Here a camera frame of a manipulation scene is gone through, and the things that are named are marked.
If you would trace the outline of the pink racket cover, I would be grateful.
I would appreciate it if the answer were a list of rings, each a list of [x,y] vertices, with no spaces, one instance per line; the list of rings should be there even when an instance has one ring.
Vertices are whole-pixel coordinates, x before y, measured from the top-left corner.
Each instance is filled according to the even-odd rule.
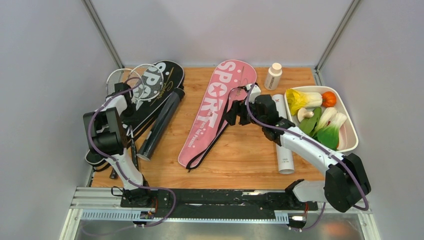
[[[188,171],[200,166],[228,126],[224,115],[234,101],[244,100],[243,87],[255,84],[257,72],[241,60],[225,60],[214,69],[178,162]]]

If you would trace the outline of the white racket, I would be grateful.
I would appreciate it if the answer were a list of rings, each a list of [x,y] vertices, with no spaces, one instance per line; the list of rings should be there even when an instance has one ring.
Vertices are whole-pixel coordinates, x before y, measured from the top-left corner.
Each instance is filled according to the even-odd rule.
[[[136,141],[153,122],[153,116],[161,102],[158,96],[164,85],[164,77],[160,68],[153,64],[141,64],[130,73],[131,76],[128,75],[125,83],[133,88],[134,109],[125,118],[125,123],[132,126]]]
[[[114,70],[106,80],[107,95],[111,95],[112,93],[114,93],[115,84],[123,81],[124,74],[129,74],[129,76],[131,76],[131,71],[132,70],[130,68],[119,68]],[[140,168],[139,161],[136,156],[137,148],[135,144],[134,131],[131,125],[125,125],[125,127],[128,130],[130,136],[131,159],[136,169],[139,170]]]

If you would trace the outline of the black racket cover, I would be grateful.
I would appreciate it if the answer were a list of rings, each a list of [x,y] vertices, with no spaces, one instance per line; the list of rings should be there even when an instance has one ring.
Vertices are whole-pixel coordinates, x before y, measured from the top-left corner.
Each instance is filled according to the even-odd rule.
[[[164,86],[161,88],[154,98],[147,101],[141,101],[142,95],[146,95],[149,92],[152,93],[151,86],[147,87],[146,84],[141,84],[135,90],[133,90],[133,96],[131,97],[131,108],[133,109],[133,115],[125,116],[123,118],[123,129],[126,131],[126,135],[133,139],[135,142],[158,118],[159,113],[162,111],[166,101],[174,89],[183,90],[183,82],[185,78],[184,69],[176,62],[170,60],[163,60],[154,63],[158,69],[163,73]],[[113,71],[106,80],[106,91],[107,97],[115,92],[115,84],[124,82],[127,77],[124,74],[129,74],[130,68],[119,68]],[[95,172],[104,171],[109,167],[109,163],[106,163],[104,156],[95,156],[89,150],[85,155],[85,161],[93,168],[97,168]]]

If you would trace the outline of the black shuttlecock tube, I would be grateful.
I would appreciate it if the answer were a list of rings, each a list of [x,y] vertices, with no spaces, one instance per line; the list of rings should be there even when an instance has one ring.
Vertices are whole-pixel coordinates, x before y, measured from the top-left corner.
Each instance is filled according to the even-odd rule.
[[[185,91],[181,88],[175,88],[169,94],[150,132],[136,154],[138,158],[145,161],[151,160],[162,136],[165,133],[165,130],[167,129],[184,96]]]

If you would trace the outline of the white shuttlecock tube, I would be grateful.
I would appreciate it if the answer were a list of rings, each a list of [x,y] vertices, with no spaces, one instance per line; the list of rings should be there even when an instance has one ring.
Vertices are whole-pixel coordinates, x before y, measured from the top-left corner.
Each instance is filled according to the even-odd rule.
[[[275,102],[276,109],[280,117],[287,118],[287,111],[285,108],[283,95],[275,94],[272,96],[272,99]],[[277,166],[278,172],[283,175],[293,174],[295,172],[293,153],[282,146],[275,145],[276,157],[277,157]]]

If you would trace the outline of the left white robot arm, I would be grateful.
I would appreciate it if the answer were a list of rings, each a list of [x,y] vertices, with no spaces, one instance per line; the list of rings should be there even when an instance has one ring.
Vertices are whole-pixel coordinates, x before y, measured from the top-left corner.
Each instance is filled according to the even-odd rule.
[[[128,153],[129,140],[121,119],[121,115],[134,113],[131,107],[133,89],[126,82],[116,83],[114,89],[96,111],[82,117],[89,151],[109,163],[121,179],[121,207],[148,207],[153,193]]]

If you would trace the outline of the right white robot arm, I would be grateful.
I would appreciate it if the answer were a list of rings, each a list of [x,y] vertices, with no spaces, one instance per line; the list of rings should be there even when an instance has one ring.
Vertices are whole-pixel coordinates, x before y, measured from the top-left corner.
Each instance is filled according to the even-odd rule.
[[[299,179],[289,185],[285,189],[288,192],[285,202],[289,208],[298,209],[305,202],[321,202],[341,213],[351,208],[369,210],[367,194],[371,192],[371,185],[359,156],[332,150],[305,134],[287,118],[279,116],[272,97],[262,94],[256,83],[241,89],[247,96],[233,101],[224,114],[229,125],[260,126],[269,141],[296,153],[324,176],[322,181]]]

